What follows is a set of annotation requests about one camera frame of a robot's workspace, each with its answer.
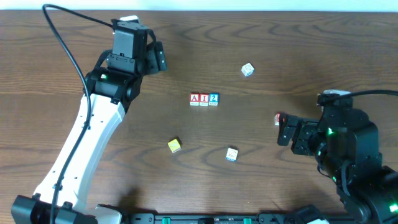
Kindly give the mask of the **red letter A block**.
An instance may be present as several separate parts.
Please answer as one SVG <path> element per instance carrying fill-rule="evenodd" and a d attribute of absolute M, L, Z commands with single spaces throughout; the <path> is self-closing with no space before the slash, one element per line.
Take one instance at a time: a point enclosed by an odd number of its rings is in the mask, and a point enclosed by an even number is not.
<path fill-rule="evenodd" d="M 190 106 L 199 106 L 200 105 L 200 94 L 199 93 L 191 93 L 189 102 L 190 102 Z"/>

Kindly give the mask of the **blue number 2 block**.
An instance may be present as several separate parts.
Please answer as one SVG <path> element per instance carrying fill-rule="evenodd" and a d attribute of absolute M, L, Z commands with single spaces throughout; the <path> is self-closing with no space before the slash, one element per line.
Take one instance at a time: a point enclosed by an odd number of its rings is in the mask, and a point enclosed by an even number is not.
<path fill-rule="evenodd" d="M 208 104 L 210 106 L 218 106 L 218 103 L 219 103 L 219 94 L 218 93 L 210 93 Z"/>

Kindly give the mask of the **white block blue edge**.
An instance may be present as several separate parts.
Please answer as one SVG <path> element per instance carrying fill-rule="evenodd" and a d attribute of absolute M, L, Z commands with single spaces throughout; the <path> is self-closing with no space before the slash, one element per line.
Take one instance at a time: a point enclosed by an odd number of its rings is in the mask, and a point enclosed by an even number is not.
<path fill-rule="evenodd" d="M 227 152 L 226 152 L 226 157 L 225 157 L 225 159 L 226 160 L 229 160 L 229 161 L 232 161 L 232 162 L 235 162 L 236 161 L 236 159 L 237 159 L 237 157 L 238 157 L 238 150 L 237 149 L 233 149 L 233 148 L 228 148 L 227 149 Z"/>

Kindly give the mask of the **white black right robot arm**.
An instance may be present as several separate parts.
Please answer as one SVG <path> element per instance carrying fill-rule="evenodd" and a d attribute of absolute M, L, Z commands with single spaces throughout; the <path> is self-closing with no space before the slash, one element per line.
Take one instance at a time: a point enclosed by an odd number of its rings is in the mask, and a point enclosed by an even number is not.
<path fill-rule="evenodd" d="M 318 96 L 320 119 L 277 113 L 277 143 L 312 156 L 331 179 L 345 210 L 358 223 L 397 223 L 397 171 L 382 163 L 379 131 L 353 106 L 352 93 Z"/>

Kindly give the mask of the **yellow wooden block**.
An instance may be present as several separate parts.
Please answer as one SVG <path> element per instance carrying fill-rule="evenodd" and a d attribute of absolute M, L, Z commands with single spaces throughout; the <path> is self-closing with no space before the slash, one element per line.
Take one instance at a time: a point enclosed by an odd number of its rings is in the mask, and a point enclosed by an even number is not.
<path fill-rule="evenodd" d="M 170 151 L 172 153 L 175 153 L 175 152 L 181 150 L 181 144 L 180 144 L 180 141 L 177 138 L 175 138 L 175 139 L 171 140 L 170 142 L 168 142 L 168 146 L 169 146 L 169 149 L 170 149 Z"/>

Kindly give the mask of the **red white block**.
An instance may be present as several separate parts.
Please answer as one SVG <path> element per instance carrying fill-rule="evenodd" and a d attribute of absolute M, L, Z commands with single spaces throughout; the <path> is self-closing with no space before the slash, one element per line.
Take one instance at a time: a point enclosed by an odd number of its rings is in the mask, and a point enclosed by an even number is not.
<path fill-rule="evenodd" d="M 274 124 L 276 125 L 276 126 L 279 126 L 279 117 L 280 117 L 280 113 L 277 113 L 276 115 L 275 115 L 275 117 L 274 117 Z"/>

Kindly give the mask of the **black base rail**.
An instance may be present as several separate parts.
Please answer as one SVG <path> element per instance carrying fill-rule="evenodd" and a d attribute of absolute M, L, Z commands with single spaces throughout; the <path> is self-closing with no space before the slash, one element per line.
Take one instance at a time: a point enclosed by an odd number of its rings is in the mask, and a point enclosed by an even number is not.
<path fill-rule="evenodd" d="M 288 213 L 263 211 L 258 214 L 173 214 L 141 211 L 128 213 L 121 222 L 124 224 L 353 224 L 355 221 L 349 215 L 325 215 L 313 205 L 307 205 Z"/>

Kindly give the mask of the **white block with green side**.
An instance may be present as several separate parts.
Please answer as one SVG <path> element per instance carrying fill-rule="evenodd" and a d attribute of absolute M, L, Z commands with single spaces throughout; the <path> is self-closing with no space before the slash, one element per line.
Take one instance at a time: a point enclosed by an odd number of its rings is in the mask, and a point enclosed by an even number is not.
<path fill-rule="evenodd" d="M 248 77 L 254 73 L 255 69 L 251 63 L 247 63 L 241 67 L 241 72 L 245 77 Z"/>

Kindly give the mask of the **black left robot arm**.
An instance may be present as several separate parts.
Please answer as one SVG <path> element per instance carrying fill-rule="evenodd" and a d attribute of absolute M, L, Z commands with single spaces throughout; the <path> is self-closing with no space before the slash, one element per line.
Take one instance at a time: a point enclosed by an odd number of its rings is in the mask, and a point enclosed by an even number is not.
<path fill-rule="evenodd" d="M 144 75 L 167 69 L 161 42 L 137 16 L 112 21 L 114 44 L 85 77 L 75 123 L 54 165 L 33 196 L 12 204 L 16 223 L 128 223 L 110 205 L 86 209 L 91 181 L 106 145 L 139 95 Z"/>

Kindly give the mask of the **red letter I block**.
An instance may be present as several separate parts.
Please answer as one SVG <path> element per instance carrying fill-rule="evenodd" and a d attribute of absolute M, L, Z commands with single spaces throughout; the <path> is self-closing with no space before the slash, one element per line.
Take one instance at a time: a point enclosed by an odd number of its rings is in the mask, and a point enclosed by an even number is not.
<path fill-rule="evenodd" d="M 209 105 L 209 94 L 201 93 L 199 94 L 199 105 L 200 106 L 208 106 Z"/>

